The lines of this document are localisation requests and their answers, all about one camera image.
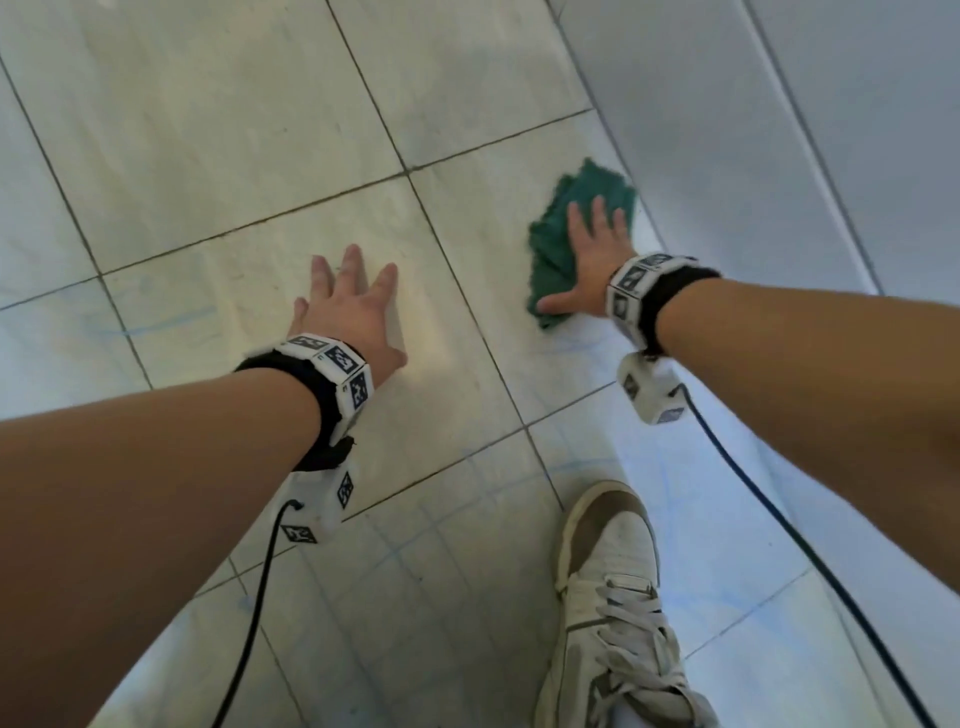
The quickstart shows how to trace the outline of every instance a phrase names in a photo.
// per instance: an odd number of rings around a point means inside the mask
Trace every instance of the forearm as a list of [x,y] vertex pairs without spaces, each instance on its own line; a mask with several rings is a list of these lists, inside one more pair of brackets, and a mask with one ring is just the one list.
[[266,369],[0,424],[0,722],[85,725],[319,431]]
[[660,342],[758,436],[960,589],[960,309],[690,285]]

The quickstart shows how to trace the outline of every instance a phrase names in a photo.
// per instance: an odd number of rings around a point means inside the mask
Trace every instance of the green towel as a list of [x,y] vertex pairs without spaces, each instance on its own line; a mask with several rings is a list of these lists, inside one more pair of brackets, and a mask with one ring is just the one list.
[[597,195],[604,196],[611,225],[613,211],[622,207],[627,213],[627,228],[633,228],[636,190],[627,184],[622,175],[597,166],[592,159],[584,159],[576,176],[563,175],[560,178],[546,211],[537,222],[530,225],[527,244],[534,260],[527,310],[537,317],[540,328],[552,328],[569,318],[569,314],[558,316],[538,313],[537,301],[551,293],[568,291],[577,283],[576,259],[566,230],[566,208],[571,202],[577,203],[588,230],[592,230],[590,212],[593,198]]

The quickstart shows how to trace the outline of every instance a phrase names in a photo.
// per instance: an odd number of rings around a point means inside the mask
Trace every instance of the wire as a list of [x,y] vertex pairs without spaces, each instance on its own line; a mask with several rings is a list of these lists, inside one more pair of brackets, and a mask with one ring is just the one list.
[[866,615],[863,614],[863,610],[861,610],[857,603],[853,600],[853,597],[851,596],[850,592],[847,591],[847,588],[840,583],[840,580],[836,577],[833,571],[830,570],[830,567],[824,563],[824,560],[820,558],[817,552],[813,549],[813,546],[811,546],[801,535],[800,531],[793,526],[793,523],[786,519],[783,513],[780,512],[780,509],[774,505],[766,495],[764,495],[763,491],[757,487],[756,483],[754,483],[753,480],[751,480],[750,477],[743,472],[743,469],[736,464],[736,461],[730,456],[723,445],[721,445],[720,441],[717,439],[717,436],[713,434],[713,430],[710,429],[707,421],[704,420],[704,416],[700,414],[700,410],[697,409],[697,405],[693,403],[693,398],[690,396],[690,391],[686,388],[686,385],[681,384],[680,389],[684,392],[687,404],[690,405],[690,411],[693,412],[693,416],[697,418],[697,422],[700,423],[700,427],[703,428],[704,432],[707,434],[707,437],[709,437],[710,441],[713,443],[713,446],[717,448],[717,452],[720,453],[720,456],[727,462],[727,465],[729,465],[731,470],[737,474],[740,480],[743,481],[743,484],[750,489],[750,492],[754,494],[754,497],[759,500],[763,507],[766,508],[770,513],[770,515],[774,517],[774,520],[780,524],[780,527],[787,532],[787,535],[793,539],[793,542],[800,547],[800,550],[804,553],[806,558],[810,560],[810,563],[813,564],[814,568],[820,573],[821,576],[824,577],[824,579],[827,580],[827,583],[836,592],[836,595],[840,597],[840,601],[842,601],[843,605],[850,611],[856,623],[860,625],[860,629],[863,630],[864,634],[867,636],[867,639],[870,641],[870,644],[876,650],[876,654],[879,655],[880,661],[890,672],[894,682],[897,683],[897,687],[900,688],[900,692],[903,693],[903,697],[906,698],[907,703],[910,704],[910,708],[913,710],[913,714],[917,717],[917,720],[920,722],[920,724],[924,728],[937,728],[937,724],[930,716],[930,713],[927,712],[924,703],[914,691],[913,686],[910,685],[910,681],[906,679],[906,675],[903,674],[903,670],[900,669],[900,666],[897,664],[894,656],[890,654],[890,650],[887,649],[887,645],[883,643],[883,640],[874,629],[874,626],[870,624],[870,621],[867,619]]
[[274,560],[276,534],[280,530],[280,521],[283,519],[283,514],[289,506],[293,506],[295,511],[299,511],[303,507],[303,503],[299,500],[288,500],[280,507],[279,512],[276,514],[274,529],[270,532],[270,543],[267,545],[267,555],[263,561],[263,573],[260,574],[260,586],[256,590],[256,601],[253,603],[253,616],[250,619],[250,631],[247,632],[247,641],[244,642],[243,652],[240,653],[240,662],[237,663],[237,669],[233,672],[233,679],[230,680],[227,694],[224,695],[224,700],[220,704],[220,710],[217,711],[217,716],[213,718],[211,728],[220,728],[224,724],[224,719],[227,717],[230,705],[233,704],[233,697],[236,695],[237,688],[240,687],[240,681],[243,679],[243,673],[247,669],[247,661],[250,659],[250,653],[253,650],[253,640],[256,637],[256,630],[257,627],[260,626],[260,612],[263,610],[263,597],[267,593],[267,578],[270,576],[270,563]]

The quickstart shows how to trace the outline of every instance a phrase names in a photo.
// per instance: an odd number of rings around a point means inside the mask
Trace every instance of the wall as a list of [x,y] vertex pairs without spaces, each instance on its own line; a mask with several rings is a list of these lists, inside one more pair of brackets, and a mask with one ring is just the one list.
[[[665,247],[744,280],[960,303],[960,10],[755,2],[563,5],[564,34]],[[957,724],[960,599],[768,455],[799,528],[938,722]],[[912,724],[847,622],[891,723]]]

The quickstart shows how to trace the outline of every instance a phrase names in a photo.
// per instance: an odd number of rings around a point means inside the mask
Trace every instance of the foot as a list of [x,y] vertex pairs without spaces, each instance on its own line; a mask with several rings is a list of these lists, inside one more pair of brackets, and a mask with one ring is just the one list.
[[557,593],[560,640],[540,689],[536,728],[605,728],[623,700],[655,726],[714,726],[686,682],[677,636],[660,611],[660,564],[636,494],[605,480],[564,524]]

